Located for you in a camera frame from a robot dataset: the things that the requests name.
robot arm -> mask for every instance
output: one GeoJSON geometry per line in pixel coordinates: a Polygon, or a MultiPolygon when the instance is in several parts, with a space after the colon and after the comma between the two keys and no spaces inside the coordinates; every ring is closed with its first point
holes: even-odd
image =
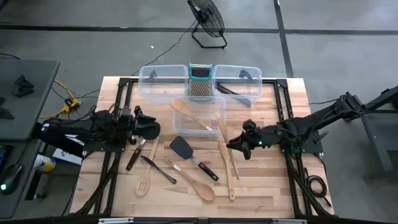
{"type": "Polygon", "coordinates": [[[276,125],[257,127],[252,120],[243,123],[244,131],[229,141],[227,147],[244,154],[246,160],[251,157],[255,147],[265,148],[280,144],[284,149],[305,145],[311,133],[343,118],[355,119],[364,113],[365,107],[355,95],[346,93],[336,102],[304,118],[292,118],[276,125]]]}

fan stand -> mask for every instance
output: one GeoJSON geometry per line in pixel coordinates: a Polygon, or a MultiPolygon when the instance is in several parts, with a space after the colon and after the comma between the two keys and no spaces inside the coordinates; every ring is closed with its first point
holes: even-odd
{"type": "Polygon", "coordinates": [[[199,42],[199,40],[193,35],[198,30],[198,26],[199,26],[199,22],[197,23],[197,25],[195,26],[195,28],[192,31],[192,38],[194,38],[195,41],[198,42],[198,44],[200,45],[201,48],[206,48],[206,49],[221,48],[221,49],[224,49],[227,46],[228,43],[225,40],[224,34],[221,34],[221,37],[223,38],[223,40],[225,42],[225,45],[223,45],[223,46],[210,46],[210,47],[209,46],[203,46],[203,44],[201,44],[199,42]]]}

black spatula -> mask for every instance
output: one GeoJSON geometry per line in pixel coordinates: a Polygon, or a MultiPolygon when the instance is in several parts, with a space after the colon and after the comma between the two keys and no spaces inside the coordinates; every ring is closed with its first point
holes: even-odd
{"type": "Polygon", "coordinates": [[[181,136],[177,136],[171,143],[170,147],[173,149],[174,152],[176,152],[179,156],[181,156],[184,159],[192,159],[199,168],[201,168],[203,171],[207,173],[213,180],[217,181],[218,177],[209,167],[207,167],[202,161],[199,159],[195,158],[193,156],[193,149],[191,146],[182,138],[181,136]]]}

wooden table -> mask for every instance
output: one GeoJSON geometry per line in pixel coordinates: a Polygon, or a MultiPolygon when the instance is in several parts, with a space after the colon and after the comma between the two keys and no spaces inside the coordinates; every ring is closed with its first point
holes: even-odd
{"type": "MultiPolygon", "coordinates": [[[[104,77],[97,110],[106,110],[114,103],[119,78],[104,77]]],[[[310,114],[303,79],[290,78],[287,80],[294,116],[306,116],[310,114]]],[[[169,84],[165,86],[164,91],[167,92],[168,90],[182,87],[173,85],[169,84]]],[[[240,180],[234,179],[236,199],[235,201],[230,201],[225,164],[218,149],[217,138],[185,138],[193,148],[194,155],[218,175],[220,179],[215,182],[200,170],[192,160],[184,160],[171,150],[169,144],[178,136],[173,131],[171,125],[171,106],[148,105],[146,100],[138,95],[135,84],[131,97],[131,108],[134,108],[136,105],[141,106],[144,114],[156,117],[160,123],[162,130],[154,162],[176,179],[177,184],[171,184],[165,177],[152,169],[148,194],[143,197],[137,196],[134,193],[136,182],[138,176],[143,174],[147,164],[138,159],[133,169],[127,171],[127,163],[133,150],[136,148],[127,144],[119,166],[112,210],[113,217],[294,217],[286,163],[278,146],[272,146],[270,149],[259,148],[252,151],[250,161],[246,161],[241,152],[233,150],[240,180]],[[192,177],[210,185],[215,191],[215,200],[213,202],[204,202],[196,194],[191,185],[164,162],[165,156],[171,157],[192,177]]],[[[278,115],[273,87],[271,85],[264,85],[262,98],[258,99],[250,108],[239,105],[227,105],[226,117],[230,138],[234,138],[240,134],[243,121],[249,118],[256,122],[258,126],[275,124],[278,121],[278,115]]],[[[146,143],[142,155],[149,155],[152,143],[153,141],[146,143]]],[[[103,152],[95,152],[83,161],[71,212],[75,212],[81,208],[97,187],[103,157],[103,152]]],[[[313,155],[304,154],[303,164],[308,169],[310,175],[319,175],[326,181],[325,171],[318,158],[313,155]]],[[[304,211],[302,193],[297,184],[296,188],[298,189],[300,208],[304,211]]],[[[107,189],[104,191],[102,209],[106,204],[107,191],[107,189]]],[[[333,213],[333,209],[328,207],[323,199],[319,199],[319,202],[329,212],[333,213]]]]}

red and black handle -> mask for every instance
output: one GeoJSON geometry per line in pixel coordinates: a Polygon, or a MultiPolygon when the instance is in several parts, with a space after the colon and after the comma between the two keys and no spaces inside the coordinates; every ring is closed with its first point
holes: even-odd
{"type": "Polygon", "coordinates": [[[141,153],[141,149],[138,147],[136,150],[134,150],[134,153],[131,156],[131,159],[129,163],[127,164],[126,170],[130,171],[132,168],[132,165],[136,162],[139,154],[141,153]]]}
{"type": "Polygon", "coordinates": [[[213,180],[217,181],[218,177],[215,173],[213,173],[213,171],[211,171],[211,169],[209,167],[207,167],[204,163],[200,162],[198,164],[198,167],[201,168],[203,171],[205,171],[205,173],[207,173],[207,175],[209,175],[213,180]]]}

